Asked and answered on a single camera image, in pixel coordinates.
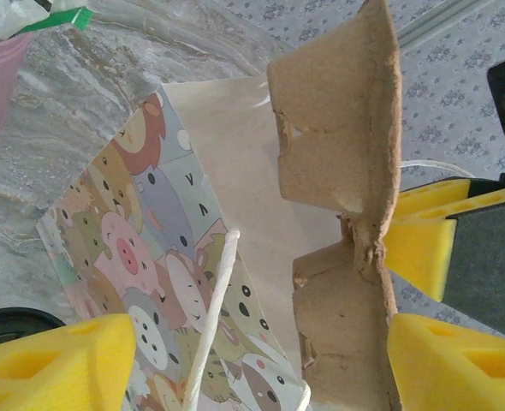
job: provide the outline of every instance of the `gift bag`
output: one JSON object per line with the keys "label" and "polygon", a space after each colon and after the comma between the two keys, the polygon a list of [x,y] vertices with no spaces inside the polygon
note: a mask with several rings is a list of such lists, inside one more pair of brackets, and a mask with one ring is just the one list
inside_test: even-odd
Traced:
{"label": "gift bag", "polygon": [[339,234],[333,212],[281,198],[277,148],[265,79],[165,85],[40,220],[77,316],[133,318],[125,409],[181,409],[230,225],[241,229],[240,254],[199,409],[297,409],[288,270]]}

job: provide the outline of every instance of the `cardboard piece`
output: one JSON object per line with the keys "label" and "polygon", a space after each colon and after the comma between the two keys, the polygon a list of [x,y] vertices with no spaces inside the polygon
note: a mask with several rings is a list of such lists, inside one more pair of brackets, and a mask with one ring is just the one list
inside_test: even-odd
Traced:
{"label": "cardboard piece", "polygon": [[283,198],[341,213],[343,239],[294,261],[294,312],[315,401],[400,407],[386,354],[396,313],[383,236],[398,195],[401,72],[385,0],[271,62]]}

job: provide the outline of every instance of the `floral wallpaper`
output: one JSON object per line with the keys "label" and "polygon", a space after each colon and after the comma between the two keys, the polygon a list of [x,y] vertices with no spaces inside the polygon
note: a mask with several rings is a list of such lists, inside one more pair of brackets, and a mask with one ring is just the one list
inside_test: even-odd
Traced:
{"label": "floral wallpaper", "polygon": [[[293,46],[352,17],[361,0],[217,0],[239,17]],[[389,0],[397,31],[441,0]],[[505,136],[486,80],[489,67],[505,60],[505,0],[489,2],[452,27],[403,52],[403,159],[435,159],[478,177],[505,171]],[[446,171],[404,169],[402,188],[451,176]],[[487,327],[427,298],[394,276],[401,311],[453,324]]]}

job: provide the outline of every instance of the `marble countertop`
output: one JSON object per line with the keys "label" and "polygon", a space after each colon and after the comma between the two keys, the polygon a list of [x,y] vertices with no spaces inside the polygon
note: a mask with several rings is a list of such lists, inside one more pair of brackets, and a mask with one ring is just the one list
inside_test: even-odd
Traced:
{"label": "marble countertop", "polygon": [[92,2],[85,32],[39,33],[0,132],[0,307],[74,315],[35,224],[164,82],[262,75],[288,49],[203,0]]}

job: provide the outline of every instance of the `white string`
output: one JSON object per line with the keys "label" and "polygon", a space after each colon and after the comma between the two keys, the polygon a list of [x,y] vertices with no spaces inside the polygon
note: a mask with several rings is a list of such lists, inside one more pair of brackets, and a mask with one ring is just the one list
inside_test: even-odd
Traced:
{"label": "white string", "polygon": [[296,411],[306,411],[310,405],[310,398],[312,397],[312,389],[310,386],[304,380],[302,380],[302,383],[304,383],[304,389],[302,390],[302,397],[300,398]]}
{"label": "white string", "polygon": [[404,169],[405,167],[434,167],[436,169],[443,169],[447,171],[453,171],[456,173],[458,176],[462,177],[467,177],[467,178],[475,178],[475,176],[470,173],[469,171],[466,171],[457,165],[454,164],[449,164],[449,163],[444,163],[443,161],[436,161],[436,160],[407,160],[407,161],[402,161],[401,162],[401,168]]}
{"label": "white string", "polygon": [[[182,409],[184,411],[197,411],[199,402],[199,392],[201,390],[201,378],[205,371],[205,365],[209,352],[211,351],[212,342],[215,339],[218,327],[218,317],[222,310],[222,304],[226,290],[228,289],[229,279],[231,278],[234,269],[235,257],[237,256],[237,241],[241,233],[238,229],[231,229],[226,235],[224,241],[224,249],[220,265],[218,266],[217,285],[212,293],[211,306],[207,313],[205,321],[205,329],[199,339],[199,347],[193,358],[192,370],[187,379],[186,394]],[[303,381],[304,389],[302,397],[296,411],[306,411],[310,405],[312,390],[306,381]]]}

